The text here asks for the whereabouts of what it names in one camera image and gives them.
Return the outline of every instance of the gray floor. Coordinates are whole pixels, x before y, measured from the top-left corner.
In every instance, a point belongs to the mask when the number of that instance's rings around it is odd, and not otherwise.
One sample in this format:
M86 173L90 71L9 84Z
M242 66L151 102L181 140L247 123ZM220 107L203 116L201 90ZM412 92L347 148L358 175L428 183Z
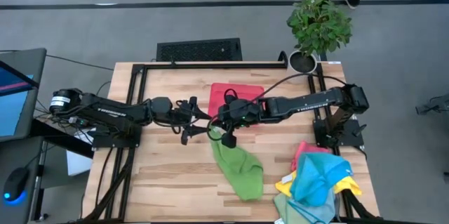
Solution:
M92 4L210 0L0 0L0 4ZM109 10L0 11L0 48L45 47L50 55L113 67L149 61L156 44L239 37L244 60L275 60L295 44L285 19L292 8L218 7ZM368 127L368 164L383 217L447 223L448 118L417 116L415 106L449 91L449 5L360 6L351 43L329 60L341 60L349 82L364 87L371 108L359 117ZM112 73L47 58L39 100L59 88L96 92ZM104 88L101 95L107 94ZM62 150L55 155L63 159ZM57 220L76 218L85 178L74 179L67 205L48 192L44 209Z

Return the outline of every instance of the pile of cloths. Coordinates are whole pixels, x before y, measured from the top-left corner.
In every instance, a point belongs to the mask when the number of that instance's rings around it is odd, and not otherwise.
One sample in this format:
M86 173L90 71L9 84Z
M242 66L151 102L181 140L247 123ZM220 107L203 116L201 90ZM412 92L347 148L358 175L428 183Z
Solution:
M351 164L327 149L301 142L292 173L276 183L274 203L285 224L329 223L335 216L335 194L350 189L361 195Z

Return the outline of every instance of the pink cloth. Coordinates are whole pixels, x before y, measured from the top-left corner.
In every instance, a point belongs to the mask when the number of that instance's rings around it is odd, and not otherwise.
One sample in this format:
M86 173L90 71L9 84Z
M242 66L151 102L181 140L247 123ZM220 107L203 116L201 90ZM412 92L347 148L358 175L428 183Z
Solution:
M298 147L296 154L295 154L295 158L292 160L292 166L290 168L291 171L296 171L296 163L297 163L297 159L300 158L301 153L303 152L324 152L324 153L329 153L330 151L324 147L317 147L315 145L306 143L304 141L302 141L300 143L300 146Z

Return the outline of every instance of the towel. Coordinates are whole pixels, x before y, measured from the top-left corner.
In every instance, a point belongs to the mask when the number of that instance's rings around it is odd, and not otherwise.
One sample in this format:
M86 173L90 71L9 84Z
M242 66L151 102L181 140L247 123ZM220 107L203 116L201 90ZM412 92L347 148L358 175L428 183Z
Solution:
M300 158L301 153L303 152L323 152L323 153L329 153L329 150L324 147L317 147L312 144L306 143L302 141L300 143L300 146L296 150L295 158L292 160L292 165L290 167L291 171L296 171L296 165L297 160Z
M274 187L276 187L276 189L279 192L282 192L287 197L292 197L292 194L290 193L290 188L292 187L292 184L293 184L293 181L295 178L296 178L296 171L283 177L281 181L274 184ZM337 193L343 191L344 189L350 189L352 191L352 193L354 193L354 195L362 195L362 191L360 190L360 187L357 185L356 181L350 176L343 178L342 180L338 181L338 183L335 184L334 193L337 194Z
M282 193L279 193L273 199L279 217L282 218L284 224L310 224L304 216L287 203L288 200L289 198Z
M295 201L305 206L324 205L332 186L352 175L349 162L333 154L303 153L297 163L290 192Z
M288 204L310 223L325 223L328 224L335 216L335 203L333 190L329 190L326 195L326 201L323 206L305 206L294 200L288 200Z
M334 186L334 193L343 191L344 189L350 189L354 195L362 195L362 191L360 187L357 185L356 181L350 176L343 178Z
M220 133L212 130L213 138ZM255 156L239 146L228 148L221 141L210 141L213 156L237 196L242 200L259 199L263 195L263 168Z
M283 177L281 181L274 184L274 187L279 192L285 194L287 197L292 197L292 194L290 193L290 188L292 187L295 178L296 178L296 171L292 172L290 175Z

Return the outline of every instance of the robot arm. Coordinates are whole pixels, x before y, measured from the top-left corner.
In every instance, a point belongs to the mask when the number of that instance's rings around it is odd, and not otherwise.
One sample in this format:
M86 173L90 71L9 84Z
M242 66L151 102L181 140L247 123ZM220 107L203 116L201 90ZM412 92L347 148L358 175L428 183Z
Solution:
M191 97L189 101L179 100L176 105L178 107L173 108L167 97L153 98L138 105L127 105L91 93L82 93L78 89L62 89L53 93L50 111L53 116L74 120L80 126L87 124L96 126L99 130L91 133L94 138L96 136L123 138L126 142L140 138L142 126L150 123L172 129L182 127L183 145L187 144L188 137L208 132L207 128L193 125L193 117L212 119L198 108L196 97ZM244 100L226 95L225 104L219 108L217 119L212 122L213 126L219 126L226 133L221 139L215 140L222 140L222 144L227 147L235 147L236 137L232 135L234 129L253 124L279 123L295 113L328 105L339 107L335 114L326 118L326 133L330 138L340 136L344 123L353 114L361 114L369 108L363 89L349 84L297 98L270 97Z

